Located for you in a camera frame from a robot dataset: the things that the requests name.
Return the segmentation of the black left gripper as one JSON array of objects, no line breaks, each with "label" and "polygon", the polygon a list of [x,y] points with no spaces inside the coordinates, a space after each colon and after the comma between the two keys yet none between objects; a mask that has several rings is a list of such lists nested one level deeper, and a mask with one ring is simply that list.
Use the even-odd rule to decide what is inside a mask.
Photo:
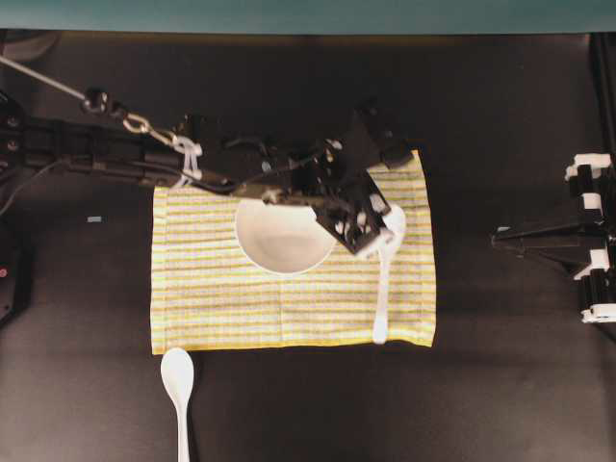
[{"label": "black left gripper", "polygon": [[372,177],[358,172],[405,167],[414,149],[390,114],[368,99],[352,112],[344,150],[329,139],[272,150],[281,164],[259,179],[265,187],[260,198],[269,205],[312,207],[317,223],[349,253],[367,258],[392,239],[384,221],[391,207]]}]

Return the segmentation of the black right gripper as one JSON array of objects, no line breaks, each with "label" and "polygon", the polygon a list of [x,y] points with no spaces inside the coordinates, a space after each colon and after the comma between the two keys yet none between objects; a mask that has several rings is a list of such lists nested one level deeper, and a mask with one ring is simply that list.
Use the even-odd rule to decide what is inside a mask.
[{"label": "black right gripper", "polygon": [[608,154],[577,154],[565,180],[580,216],[498,228],[494,249],[562,270],[577,282],[584,323],[615,322],[615,170]]}]

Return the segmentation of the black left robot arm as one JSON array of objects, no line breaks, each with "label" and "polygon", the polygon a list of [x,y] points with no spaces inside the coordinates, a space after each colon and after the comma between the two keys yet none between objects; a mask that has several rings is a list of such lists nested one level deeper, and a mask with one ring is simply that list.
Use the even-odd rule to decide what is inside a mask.
[{"label": "black left robot arm", "polygon": [[397,169],[414,145],[391,131],[371,104],[357,107],[340,136],[279,143],[262,136],[230,136],[220,124],[188,115],[155,136],[127,123],[123,130],[27,116],[1,98],[1,174],[23,168],[94,175],[144,187],[194,187],[272,206],[308,207],[317,223],[356,256],[390,236],[391,208],[370,176]]}]

